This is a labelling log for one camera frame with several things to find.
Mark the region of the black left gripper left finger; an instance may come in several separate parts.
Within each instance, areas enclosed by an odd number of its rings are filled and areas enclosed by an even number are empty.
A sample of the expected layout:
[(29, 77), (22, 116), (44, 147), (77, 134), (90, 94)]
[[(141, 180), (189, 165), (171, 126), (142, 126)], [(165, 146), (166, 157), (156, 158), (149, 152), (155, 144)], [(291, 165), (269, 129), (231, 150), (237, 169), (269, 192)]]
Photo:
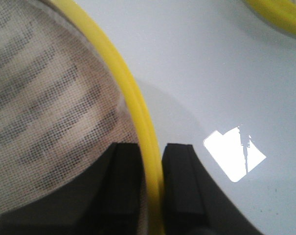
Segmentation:
[(134, 235), (140, 208), (140, 149), (113, 143), (53, 193), (0, 216), (0, 235)]

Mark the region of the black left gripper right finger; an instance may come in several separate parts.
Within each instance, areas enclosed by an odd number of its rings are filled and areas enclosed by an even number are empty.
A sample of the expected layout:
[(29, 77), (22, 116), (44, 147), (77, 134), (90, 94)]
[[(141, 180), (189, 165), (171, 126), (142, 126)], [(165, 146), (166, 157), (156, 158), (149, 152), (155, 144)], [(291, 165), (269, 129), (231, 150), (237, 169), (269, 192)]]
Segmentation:
[(167, 235), (259, 235), (223, 193), (189, 144), (169, 143), (163, 153)]

